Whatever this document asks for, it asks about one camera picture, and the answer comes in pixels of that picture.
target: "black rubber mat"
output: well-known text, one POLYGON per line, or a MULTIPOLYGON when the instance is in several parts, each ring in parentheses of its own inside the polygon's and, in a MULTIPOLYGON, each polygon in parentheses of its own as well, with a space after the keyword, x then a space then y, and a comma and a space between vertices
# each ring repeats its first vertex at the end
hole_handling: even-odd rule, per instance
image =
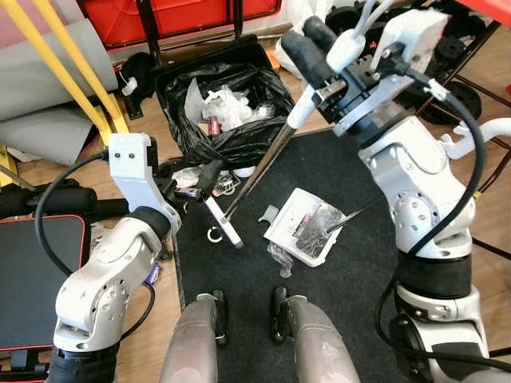
MULTIPOLYGON (((266 251, 258 223, 266 207, 282 207, 302 188, 349 214, 381 192, 357 157, 349 137, 321 132, 293 139, 232 223, 244 240, 237 250, 227 240, 210 243, 206 232, 216 223, 205 206, 194 204, 176 238, 176 260, 186 303, 219 288, 230 307, 228 345, 219 349, 220 383, 297 382, 294 346, 269 337, 271 292, 285 286, 321 307, 343 336, 362 382, 400 382, 394 354, 373 327, 374 305, 397 264, 394 227, 385 200, 344 227, 320 267, 295 260, 292 276, 266 251)), ((225 210, 229 197, 217 199, 225 210)), ((386 320, 390 317, 388 309, 386 320)))
MULTIPOLYGON (((43 223, 55 253, 76 270, 89 254, 83 219, 52 216, 43 223)), ((33 219, 0 222, 0 349, 53 344, 55 298, 64 281, 37 241, 33 219)))

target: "black trash bag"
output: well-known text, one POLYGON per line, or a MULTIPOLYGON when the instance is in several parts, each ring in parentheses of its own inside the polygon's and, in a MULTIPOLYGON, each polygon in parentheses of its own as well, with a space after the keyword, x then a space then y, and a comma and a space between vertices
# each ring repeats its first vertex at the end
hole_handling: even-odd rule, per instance
POLYGON ((164 111, 170 123, 170 132, 185 159, 190 164, 220 159, 230 169, 258 164, 294 106, 291 94, 273 69, 257 68, 249 63, 202 65, 192 72, 174 77, 167 84, 164 96, 164 111), (206 136, 184 113, 186 94, 194 77, 204 99, 208 96, 208 90, 216 92, 222 85, 227 85, 233 92, 248 91, 246 97, 252 109, 272 105, 274 115, 217 136, 206 136))

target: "wooden floor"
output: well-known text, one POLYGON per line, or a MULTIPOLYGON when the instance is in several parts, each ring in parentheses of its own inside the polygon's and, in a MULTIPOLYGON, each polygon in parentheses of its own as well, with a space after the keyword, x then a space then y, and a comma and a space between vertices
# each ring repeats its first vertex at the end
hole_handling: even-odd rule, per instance
MULTIPOLYGON (((511 60, 509 49, 511 32, 501 27, 487 45, 463 69, 462 73, 470 80, 509 99, 504 87, 511 84, 511 60)), ((296 99, 302 90, 302 84, 289 73, 280 70, 284 82, 290 87, 296 99)), ((511 116, 509 109, 497 102, 483 97, 483 115, 479 122, 492 118, 511 116)), ((159 161, 180 156, 180 150, 168 131, 168 124, 158 105, 157 98, 142 104, 144 118, 129 121, 131 132, 147 132, 158 142, 159 161)), ((327 124, 316 113, 303 128, 310 132, 326 128, 327 124)), ((439 137, 451 128, 429 124, 430 131, 439 137)), ((88 156, 101 149, 97 140, 84 150, 82 156, 88 156)), ((487 144, 487 163, 485 176, 497 166, 505 151, 493 143, 487 144)), ((451 162, 456 176, 464 183, 472 172, 473 157, 467 156, 451 162)), ((30 164, 20 164, 20 175, 33 184, 49 182, 64 167, 40 160, 30 164)), ((121 197, 113 182, 109 179, 105 164, 91 164, 79 170, 75 177, 82 186, 92 187, 100 199, 121 197)), ((494 246, 511 251, 511 166, 507 167, 501 178, 477 201, 477 217, 471 227, 472 234, 494 246)), ((473 282, 481 292, 481 312, 485 323, 490 349, 511 344, 511 263, 496 255, 474 246, 473 282)), ((135 322, 144 310, 148 300, 145 289, 139 289, 130 303, 126 327, 135 322)), ((118 355, 117 377, 119 382, 153 383, 158 381, 161 363, 165 356, 168 340, 177 319, 180 316, 180 304, 176 285, 176 273, 171 262, 164 264, 162 278, 156 284, 156 305, 144 325, 126 339, 118 355)), ((511 361, 511 357, 502 360, 511 361)))

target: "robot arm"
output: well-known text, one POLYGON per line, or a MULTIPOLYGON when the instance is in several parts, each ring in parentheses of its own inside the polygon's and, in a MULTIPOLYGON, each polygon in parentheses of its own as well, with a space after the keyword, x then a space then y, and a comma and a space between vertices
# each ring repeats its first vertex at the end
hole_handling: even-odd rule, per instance
POLYGON ((180 191, 175 180, 157 178, 156 143, 129 133, 110 137, 109 165, 132 213, 58 292, 51 383, 114 381, 129 299, 153 268, 162 241, 180 228, 184 206, 178 198, 208 197, 223 164, 205 167, 199 188, 180 191))
MULTIPOLYGON (((413 81, 403 76, 404 70, 400 73, 388 65, 396 57, 403 68, 423 73, 446 21, 438 12, 418 10, 394 18, 372 60, 364 57, 348 65, 340 76, 323 76, 321 85, 309 75, 310 68, 300 60, 295 64, 316 84, 312 95, 316 108, 328 122, 337 124, 334 132, 338 136, 351 136, 389 204, 400 253, 394 288, 398 316, 390 324, 389 342, 396 347, 402 374, 420 382, 459 382, 476 373, 479 377, 485 374, 481 381, 499 381, 509 375, 474 364, 489 356, 479 293, 471 284, 469 225, 475 216, 474 201, 470 199, 447 227, 410 254, 458 205, 465 187, 450 171, 442 144, 417 117, 407 116, 392 101, 413 81), (453 359, 441 354, 459 356, 458 360, 479 359, 453 367, 453 359)), ((296 46, 306 49, 305 44, 296 46)), ((288 54, 291 58, 306 55, 304 51, 288 54)), ((447 97, 435 81, 425 90, 443 100, 447 97)))

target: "black bag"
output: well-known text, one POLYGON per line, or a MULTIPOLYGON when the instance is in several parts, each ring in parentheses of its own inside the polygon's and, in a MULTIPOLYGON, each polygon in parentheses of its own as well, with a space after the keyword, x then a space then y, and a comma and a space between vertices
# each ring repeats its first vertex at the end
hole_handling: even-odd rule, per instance
POLYGON ((253 38, 249 40, 252 45, 249 56, 236 54, 236 45, 247 48, 246 42, 242 41, 240 44, 237 41, 231 47, 222 49, 222 53, 227 51, 228 54, 208 53, 197 60, 201 65, 188 63, 185 71, 175 73, 176 70, 170 66, 173 76, 169 76, 165 70, 158 70, 156 92, 170 124, 172 137, 190 164, 208 163, 214 159, 220 159, 226 168, 234 169, 258 164, 292 110, 294 102, 289 91, 271 68, 263 48, 256 40, 255 44, 253 41, 253 38), (247 61, 250 61, 251 57, 256 59, 244 62, 244 57, 247 61), (194 77, 197 78, 203 98, 208 95, 208 90, 215 92, 222 85, 227 85, 233 92, 248 91, 246 97, 252 109, 261 105, 272 105, 274 116, 244 124, 217 136, 206 136, 184 113, 186 94, 194 77))

